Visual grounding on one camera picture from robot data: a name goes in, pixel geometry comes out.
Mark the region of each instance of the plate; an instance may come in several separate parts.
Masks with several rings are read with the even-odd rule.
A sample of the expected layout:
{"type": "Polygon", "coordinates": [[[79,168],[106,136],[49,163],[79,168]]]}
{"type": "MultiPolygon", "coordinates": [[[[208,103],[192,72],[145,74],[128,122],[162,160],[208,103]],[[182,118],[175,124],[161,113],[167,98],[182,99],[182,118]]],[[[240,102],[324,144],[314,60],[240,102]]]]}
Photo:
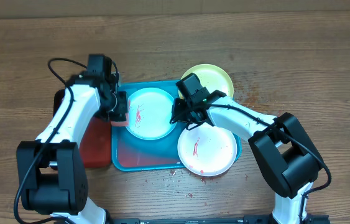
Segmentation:
{"type": "Polygon", "coordinates": [[[204,123],[191,131],[185,129],[179,137],[177,149],[187,169],[212,177],[232,166],[236,159],[237,142],[230,131],[204,123]]]}
{"type": "Polygon", "coordinates": [[[165,137],[175,127],[170,124],[173,97],[159,88],[143,88],[129,98],[129,125],[126,129],[135,137],[156,140],[165,137]]]}
{"type": "Polygon", "coordinates": [[[200,79],[201,85],[206,87],[210,93],[215,90],[220,90],[227,94],[231,98],[234,95],[233,82],[230,76],[223,69],[210,64],[195,65],[187,70],[182,78],[194,73],[200,79]]]}

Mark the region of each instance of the wood grain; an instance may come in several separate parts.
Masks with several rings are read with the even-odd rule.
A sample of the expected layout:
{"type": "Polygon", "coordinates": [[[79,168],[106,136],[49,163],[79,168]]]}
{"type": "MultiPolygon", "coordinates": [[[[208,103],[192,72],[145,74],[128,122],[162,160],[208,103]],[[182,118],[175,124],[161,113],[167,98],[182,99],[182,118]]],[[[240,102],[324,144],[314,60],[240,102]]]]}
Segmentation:
{"type": "MultiPolygon", "coordinates": [[[[176,79],[213,63],[230,74],[238,102],[295,114],[333,174],[329,189],[311,195],[308,211],[350,223],[350,11],[1,20],[0,223],[15,223],[16,147],[46,127],[62,88],[47,60],[86,63],[96,52],[115,59],[125,82],[176,79]]],[[[53,66],[65,78],[80,71],[69,63],[53,66]]],[[[186,170],[170,176],[110,166],[87,173],[90,197],[115,218],[240,217],[274,206],[245,143],[230,171],[206,183],[186,170]]],[[[320,172],[316,185],[325,180],[320,172]]]]}

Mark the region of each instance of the yellow plate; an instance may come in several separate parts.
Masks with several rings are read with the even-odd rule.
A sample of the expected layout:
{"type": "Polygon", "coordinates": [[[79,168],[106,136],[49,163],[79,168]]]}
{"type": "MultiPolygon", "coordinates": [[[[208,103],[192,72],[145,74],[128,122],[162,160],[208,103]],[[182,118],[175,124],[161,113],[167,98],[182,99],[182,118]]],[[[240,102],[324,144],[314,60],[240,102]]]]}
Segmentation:
{"type": "MultiPolygon", "coordinates": [[[[233,97],[233,82],[231,81],[230,76],[223,69],[210,64],[195,65],[187,70],[182,78],[186,77],[190,73],[196,74],[200,79],[201,85],[206,87],[210,93],[214,92],[215,90],[220,90],[231,98],[233,97]]],[[[183,99],[183,95],[180,92],[179,97],[183,99]]]]}

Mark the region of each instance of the tray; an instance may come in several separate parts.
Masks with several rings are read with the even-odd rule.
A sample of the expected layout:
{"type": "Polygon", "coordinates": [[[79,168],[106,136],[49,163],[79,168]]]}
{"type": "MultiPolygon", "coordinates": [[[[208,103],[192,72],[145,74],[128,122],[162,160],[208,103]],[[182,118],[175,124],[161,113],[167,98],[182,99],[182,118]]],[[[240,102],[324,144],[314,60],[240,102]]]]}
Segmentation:
{"type": "MultiPolygon", "coordinates": [[[[176,82],[165,80],[157,82],[127,83],[119,87],[128,96],[142,88],[160,88],[178,98],[176,82]]],[[[177,152],[177,141],[186,124],[177,123],[171,133],[157,140],[143,140],[133,136],[126,127],[111,128],[111,152],[113,164],[121,171],[140,171],[157,169],[184,168],[177,152]]],[[[237,142],[236,160],[241,155],[240,138],[234,135],[237,142]]]]}

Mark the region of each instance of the wooden table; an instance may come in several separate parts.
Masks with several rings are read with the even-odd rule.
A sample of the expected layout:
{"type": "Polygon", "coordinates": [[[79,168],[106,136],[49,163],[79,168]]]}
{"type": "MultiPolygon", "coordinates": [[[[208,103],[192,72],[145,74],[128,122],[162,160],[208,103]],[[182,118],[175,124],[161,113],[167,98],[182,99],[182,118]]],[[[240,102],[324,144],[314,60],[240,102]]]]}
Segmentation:
{"type": "MultiPolygon", "coordinates": [[[[350,11],[0,21],[0,223],[15,223],[16,147],[46,127],[62,88],[47,60],[86,63],[96,52],[115,59],[124,82],[177,79],[212,63],[230,74],[238,102],[295,114],[333,174],[330,188],[311,195],[308,212],[350,223],[350,11]]],[[[80,71],[54,67],[65,78],[80,71]]],[[[245,142],[241,158],[213,180],[184,169],[87,173],[90,197],[114,218],[241,217],[274,206],[245,142]]],[[[321,171],[315,185],[325,180],[321,171]]],[[[42,218],[23,209],[21,216],[42,218]]]]}

